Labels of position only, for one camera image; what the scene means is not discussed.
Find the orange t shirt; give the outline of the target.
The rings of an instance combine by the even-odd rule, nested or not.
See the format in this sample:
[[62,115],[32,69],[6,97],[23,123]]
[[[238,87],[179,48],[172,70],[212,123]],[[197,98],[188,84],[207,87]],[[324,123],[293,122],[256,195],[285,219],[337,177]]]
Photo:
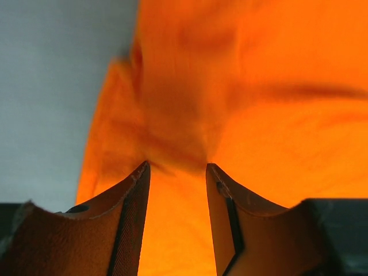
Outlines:
[[280,205],[367,196],[366,1],[141,1],[77,203],[151,164],[139,275],[215,275],[205,169]]

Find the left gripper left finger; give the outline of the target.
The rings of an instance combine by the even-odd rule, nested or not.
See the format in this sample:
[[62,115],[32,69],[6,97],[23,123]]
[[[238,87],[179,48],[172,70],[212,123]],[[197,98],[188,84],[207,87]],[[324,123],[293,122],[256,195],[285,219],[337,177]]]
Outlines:
[[136,275],[150,189],[142,163],[66,212],[1,204],[2,275]]

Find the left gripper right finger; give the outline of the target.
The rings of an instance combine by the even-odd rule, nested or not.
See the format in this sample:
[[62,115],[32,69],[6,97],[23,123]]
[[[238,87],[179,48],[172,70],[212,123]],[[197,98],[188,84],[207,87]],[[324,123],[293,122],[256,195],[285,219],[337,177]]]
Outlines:
[[217,275],[336,275],[308,204],[284,208],[216,164],[206,167],[206,189]]

